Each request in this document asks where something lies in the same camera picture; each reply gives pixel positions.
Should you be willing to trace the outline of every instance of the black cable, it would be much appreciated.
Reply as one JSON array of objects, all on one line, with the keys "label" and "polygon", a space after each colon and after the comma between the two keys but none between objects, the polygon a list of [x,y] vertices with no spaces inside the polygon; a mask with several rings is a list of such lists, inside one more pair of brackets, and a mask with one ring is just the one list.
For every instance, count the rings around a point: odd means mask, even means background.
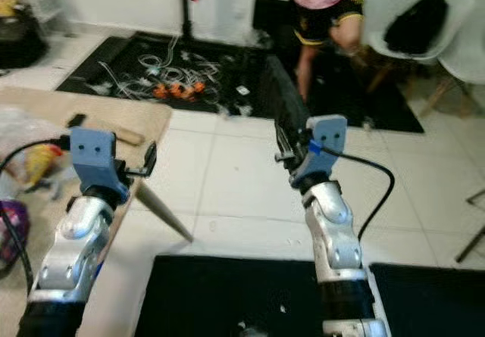
[{"label": "black cable", "polygon": [[369,223],[371,223],[371,221],[376,216],[377,212],[380,210],[380,208],[384,205],[384,203],[387,201],[388,197],[393,192],[394,184],[396,183],[396,178],[394,177],[393,172],[391,172],[385,166],[380,165],[378,163],[374,163],[373,161],[368,161],[367,159],[355,157],[353,155],[347,155],[347,154],[339,153],[338,151],[334,151],[332,149],[325,148],[325,147],[323,147],[321,150],[325,151],[326,153],[328,153],[330,155],[333,155],[335,157],[338,157],[338,158],[344,158],[344,159],[348,159],[350,161],[356,161],[358,163],[362,163],[362,164],[368,165],[369,167],[376,168],[376,169],[384,172],[389,177],[389,186],[387,187],[386,193],[381,198],[381,200],[379,201],[379,203],[377,204],[377,206],[375,207],[375,209],[371,212],[371,214],[369,215],[369,217],[365,220],[364,224],[362,225],[362,228],[358,232],[358,236],[357,237],[358,237],[358,240],[361,241],[362,236],[364,235],[365,230],[369,226]]},{"label": "black cable", "polygon": [[[0,163],[0,176],[2,175],[3,170],[7,167],[7,164],[12,160],[12,158],[20,153],[21,151],[30,148],[35,145],[41,144],[52,144],[58,141],[57,139],[49,139],[49,140],[40,140],[38,142],[30,142],[29,144],[22,145],[21,147],[12,151],[5,159]],[[3,222],[7,227],[8,232],[10,233],[11,238],[14,240],[15,247],[20,255],[20,259],[22,260],[23,271],[25,272],[25,279],[27,280],[27,294],[30,293],[30,290],[33,285],[33,272],[32,272],[32,265],[30,264],[29,255],[25,250],[25,247],[20,240],[19,235],[17,234],[17,230],[15,229],[14,225],[10,222],[7,213],[3,209],[2,203],[0,202],[0,215],[2,216]]]}]

